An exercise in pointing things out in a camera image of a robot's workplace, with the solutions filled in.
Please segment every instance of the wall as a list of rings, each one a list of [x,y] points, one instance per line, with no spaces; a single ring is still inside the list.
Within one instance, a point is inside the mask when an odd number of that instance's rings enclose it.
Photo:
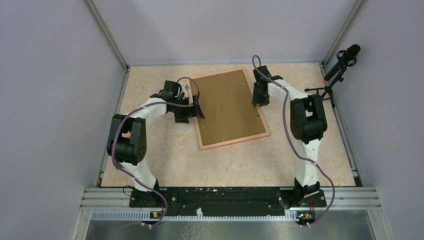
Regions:
[[[354,0],[94,0],[129,65],[320,62]]]
[[[339,48],[361,46],[335,90],[363,179],[397,239],[422,239],[423,11],[420,0],[367,1]]]
[[[69,239],[123,69],[82,0],[2,1],[0,33],[0,239]]]

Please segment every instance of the black stand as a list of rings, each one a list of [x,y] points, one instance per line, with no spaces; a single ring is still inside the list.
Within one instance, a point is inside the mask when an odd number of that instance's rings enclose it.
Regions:
[[[318,87],[318,88],[305,88],[305,92],[315,90],[316,91],[316,94],[319,94],[319,91],[320,90],[324,90],[324,93],[321,95],[322,100],[323,101],[324,100],[330,100],[331,101],[332,108],[335,108],[336,105],[334,104],[333,89],[332,89],[332,87],[337,82],[343,82],[344,79],[343,79],[342,75],[345,73],[345,71],[346,71],[346,67],[342,67],[342,69],[338,72],[337,76],[335,76],[335,78],[330,83],[330,85],[324,86],[324,87]]]

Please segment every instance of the purple cable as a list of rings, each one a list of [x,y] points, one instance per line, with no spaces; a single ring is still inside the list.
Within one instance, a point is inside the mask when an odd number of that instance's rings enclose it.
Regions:
[[[296,150],[296,148],[295,148],[295,146],[293,145],[293,142],[292,142],[292,139],[290,138],[290,134],[289,134],[289,129],[287,128],[287,119],[286,119],[286,104],[287,104],[287,99],[289,98],[289,90],[287,90],[287,88],[285,88],[284,86],[282,86],[281,84],[279,84],[278,82],[276,82],[276,81],[274,81],[274,80],[272,80],[272,79],[270,79],[269,77],[267,77],[265,74],[263,74],[261,71],[259,71],[259,69],[256,67],[256,64],[255,64],[255,58],[257,58],[258,60],[259,60],[259,64],[261,64],[261,59],[259,58],[259,56],[258,55],[254,55],[253,57],[252,57],[252,64],[253,64],[253,67],[254,67],[254,69],[255,69],[255,71],[257,72],[257,73],[259,73],[262,77],[264,77],[268,82],[270,82],[270,83],[273,83],[273,84],[275,84],[275,85],[277,85],[278,87],[280,87],[281,89],[283,89],[284,91],[285,91],[285,98],[284,98],[284,102],[283,102],[283,104],[282,104],[282,122],[283,122],[283,125],[284,125],[284,132],[285,132],[285,136],[287,137],[287,140],[288,140],[288,143],[290,144],[290,147],[291,147],[291,149],[293,150],[293,152],[294,152],[294,154],[296,155],[296,157],[298,157],[299,159],[301,159],[301,160],[305,160],[305,161],[308,161],[308,162],[310,162],[310,163],[312,163],[312,164],[314,164],[315,166],[316,166],[316,168],[321,172],[321,174],[326,178],[326,179],[328,179],[328,181],[330,182],[330,184],[331,184],[331,189],[332,189],[332,197],[331,197],[331,201],[330,201],[330,203],[328,204],[328,206],[327,206],[327,208],[324,210],[324,212],[313,222],[313,223],[311,223],[309,226],[313,226],[313,225],[315,225],[316,223],[318,223],[320,220],[321,220],[321,218],[329,211],[329,209],[331,208],[331,206],[333,205],[333,203],[334,203],[334,198],[335,198],[335,195],[336,195],[336,188],[335,188],[335,186],[334,186],[334,183],[333,183],[333,181],[331,180],[331,178],[327,175],[327,174],[325,174],[324,173],[324,171],[321,169],[321,167],[314,161],[314,160],[312,160],[312,159],[310,159],[310,158],[307,158],[307,157],[302,157],[302,156],[300,156],[299,155],[299,153],[298,153],[298,151]]]
[[[192,83],[194,83],[194,85],[196,86],[196,88],[197,88],[197,96],[199,96],[199,94],[200,94],[200,90],[199,90],[199,86],[198,86],[198,84],[193,80],[193,79],[191,79],[190,77],[187,77],[187,76],[183,76],[183,77],[180,77],[176,82],[178,83],[179,81],[181,81],[182,79],[188,79],[188,80],[190,80]],[[167,202],[167,200],[165,199],[165,197],[160,193],[160,192],[158,192],[158,191],[156,191],[155,189],[153,189],[153,188],[150,188],[150,187],[148,187],[148,186],[146,186],[144,183],[142,183],[140,180],[138,180],[137,178],[136,178],[136,176],[134,176],[132,173],[130,173],[129,171],[127,171],[127,170],[125,170],[125,168],[122,166],[122,165],[120,165],[120,164],[118,164],[117,163],[117,161],[115,160],[115,150],[116,150],[116,147],[117,147],[117,141],[118,141],[118,137],[119,137],[119,135],[121,134],[121,130],[122,130],[122,127],[124,126],[124,123],[125,123],[125,121],[132,115],[132,114],[134,114],[135,112],[138,112],[138,111],[140,111],[140,110],[142,110],[142,109],[144,109],[144,108],[148,108],[148,107],[150,107],[150,106],[153,106],[153,105],[157,105],[157,104],[166,104],[166,105],[171,105],[171,106],[176,106],[176,107],[182,107],[182,108],[187,108],[187,107],[191,107],[191,106],[193,106],[194,105],[194,103],[192,103],[192,104],[188,104],[188,105],[183,105],[183,104],[176,104],[176,103],[172,103],[172,102],[164,102],[164,101],[157,101],[157,102],[152,102],[152,103],[148,103],[148,104],[146,104],[146,105],[143,105],[143,106],[140,106],[140,107],[138,107],[138,108],[136,108],[136,109],[134,109],[134,110],[132,110],[130,113],[128,113],[123,119],[122,119],[122,121],[120,122],[120,124],[119,124],[119,127],[118,127],[118,129],[117,129],[117,131],[116,131],[116,134],[115,134],[115,137],[114,137],[114,139],[113,139],[113,144],[112,144],[112,152],[111,152],[111,157],[112,157],[112,163],[113,163],[113,166],[115,166],[115,168],[116,169],[118,169],[118,170],[121,170],[122,172],[124,172],[124,173],[126,173],[126,174],[128,174],[131,178],[133,178],[134,179],[134,181],[136,182],[136,183],[138,183],[140,186],[142,186],[143,188],[146,188],[147,190],[149,190],[149,191],[152,191],[153,193],[155,193],[155,194],[157,194],[162,200],[163,200],[163,203],[165,204],[165,207],[164,207],[164,209],[163,209],[163,214],[162,214],[162,216],[160,216],[160,218],[159,218],[159,220],[157,221],[157,222],[155,222],[153,225],[151,225],[151,227],[153,228],[153,227],[155,227],[155,226],[157,226],[160,222],[162,222],[162,219],[164,218],[164,216],[166,215],[166,213],[167,213],[167,210],[168,210],[168,202]],[[126,227],[128,227],[128,226],[131,226],[131,225],[134,225],[134,224],[136,224],[136,223],[138,223],[138,222],[131,222],[131,223],[129,223],[129,224],[126,224],[126,225],[124,225],[124,226],[122,226],[121,228],[119,228],[115,233],[113,233],[113,234],[111,234],[109,237],[111,237],[111,236],[113,236],[113,235],[115,235],[117,232],[119,232],[120,230],[122,230],[122,229],[124,229],[124,228],[126,228]]]

